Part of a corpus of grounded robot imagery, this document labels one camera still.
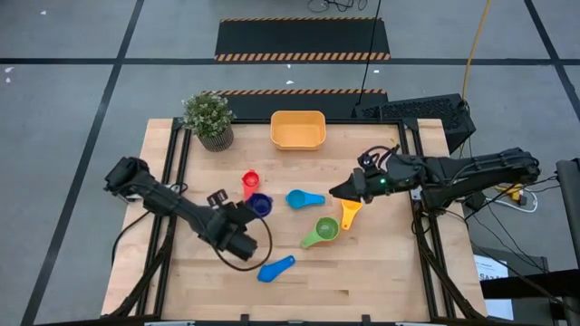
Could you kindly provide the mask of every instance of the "wooden tabletop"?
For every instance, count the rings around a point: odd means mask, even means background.
[[[140,157],[148,162],[157,179],[163,170],[170,125],[171,120],[150,120],[143,141]],[[419,120],[419,125],[425,155],[449,155],[440,120]],[[328,189],[348,178],[357,165],[356,158],[366,149],[398,144],[396,126],[327,125],[326,141],[313,152],[276,150],[269,125],[233,127],[236,139],[224,152],[209,152],[192,138],[185,176],[189,189],[184,196],[205,205],[210,193],[224,188],[230,199],[238,201],[242,197],[240,178],[254,169],[261,177],[259,192],[274,199],[273,211],[266,217],[274,238],[269,262],[292,254],[296,264],[272,283],[259,283],[257,271],[241,273],[226,267],[179,219],[163,319],[238,321],[240,314],[249,313],[251,321],[359,321],[362,314],[370,314],[373,321],[429,320],[407,193],[376,197],[372,204],[362,207],[351,229],[341,230],[331,243],[306,250],[299,246],[318,217],[340,221],[340,202],[328,195]],[[171,180],[177,173],[180,146]],[[286,204],[285,195],[295,188],[325,195],[326,204],[293,210]],[[449,210],[462,215],[458,204]],[[130,205],[124,225],[142,212],[141,203]],[[139,280],[151,225],[152,217],[121,239],[103,313],[116,308]],[[445,215],[439,217],[439,225],[449,276],[475,309],[486,315],[465,224]],[[250,223],[248,229],[258,241],[254,257],[244,263],[224,253],[240,266],[259,262],[267,251],[262,224]],[[433,279],[439,314],[444,315],[440,283],[434,274]],[[154,280],[148,312],[152,312],[156,287]]]

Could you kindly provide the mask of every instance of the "black and yellow hazard stripe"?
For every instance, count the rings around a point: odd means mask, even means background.
[[[386,94],[383,89],[364,89],[364,94]],[[286,95],[286,94],[360,94],[361,89],[303,89],[303,90],[234,90],[203,91],[201,94],[215,95]]]
[[[366,61],[389,60],[389,53],[228,53],[218,54],[219,62],[314,62],[314,61]]]
[[[329,21],[329,20],[373,20],[374,17],[266,17],[266,18],[225,18],[224,22],[269,22],[269,21]]]

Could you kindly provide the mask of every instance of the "black floor mat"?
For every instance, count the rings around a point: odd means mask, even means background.
[[[383,120],[402,118],[441,119],[449,153],[458,148],[473,132],[475,126],[468,113],[459,105],[459,94],[432,96],[404,101],[392,101],[382,106],[357,109],[357,118]]]
[[[232,18],[219,24],[216,57],[221,62],[364,62],[373,17]],[[376,21],[370,54],[387,60],[384,21]]]
[[[350,119],[360,89],[214,91],[227,98],[228,107],[241,119],[269,120],[278,110],[319,110],[327,119]],[[388,101],[385,90],[364,90],[361,106]]]

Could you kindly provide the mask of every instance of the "concrete floor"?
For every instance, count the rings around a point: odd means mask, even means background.
[[[362,12],[340,14],[333,7],[323,15],[373,15],[377,1],[368,3]],[[484,4],[384,1],[380,15],[392,58],[466,58]],[[580,30],[580,3],[533,4],[559,57],[580,59],[580,34],[573,32]],[[2,325],[23,319],[113,70],[109,64],[15,64],[10,58],[115,58],[134,7],[135,0],[0,0]],[[126,57],[212,58],[221,18],[314,15],[305,0],[144,0]],[[550,59],[523,0],[492,2],[476,57]],[[5,72],[9,67],[14,69]],[[403,100],[460,92],[464,68],[443,61],[370,69],[380,72],[370,73],[369,88]],[[147,119],[178,116],[180,100],[202,90],[357,88],[363,73],[362,65],[347,64],[122,66],[108,107],[101,106],[106,116],[62,248],[48,257],[53,272],[34,322],[99,316],[125,208],[102,191],[103,178],[119,157],[139,154]],[[565,73],[580,87],[580,66],[566,66]],[[287,86],[288,80],[295,84]],[[474,66],[467,99],[478,128],[474,155],[519,146],[540,159],[546,177],[559,159],[580,156],[578,118],[554,64]],[[528,254],[546,256],[552,270],[576,267],[559,190],[538,196],[534,214],[493,209]],[[507,239],[488,210],[478,218]],[[477,244],[501,249],[475,221],[470,233]]]

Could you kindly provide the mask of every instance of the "yellow bowl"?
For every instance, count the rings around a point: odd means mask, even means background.
[[[321,111],[276,111],[270,120],[270,138],[277,149],[316,150],[326,139],[326,120]]]

